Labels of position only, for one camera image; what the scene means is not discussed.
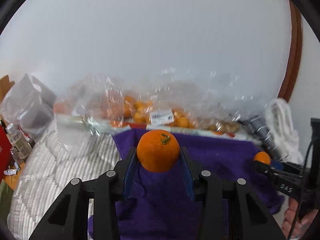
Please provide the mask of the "right hand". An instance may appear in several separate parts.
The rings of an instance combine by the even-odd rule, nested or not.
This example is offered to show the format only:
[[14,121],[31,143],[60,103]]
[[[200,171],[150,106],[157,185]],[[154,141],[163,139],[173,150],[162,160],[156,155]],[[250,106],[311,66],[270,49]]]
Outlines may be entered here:
[[[289,237],[290,230],[293,225],[293,221],[295,219],[296,211],[298,208],[298,202],[292,198],[289,198],[288,208],[284,212],[284,220],[281,225],[281,230],[286,238]],[[316,217],[318,210],[312,210],[307,213],[302,219],[297,218],[295,227],[291,234],[290,239],[299,239],[304,235],[310,224],[313,222],[314,218]]]

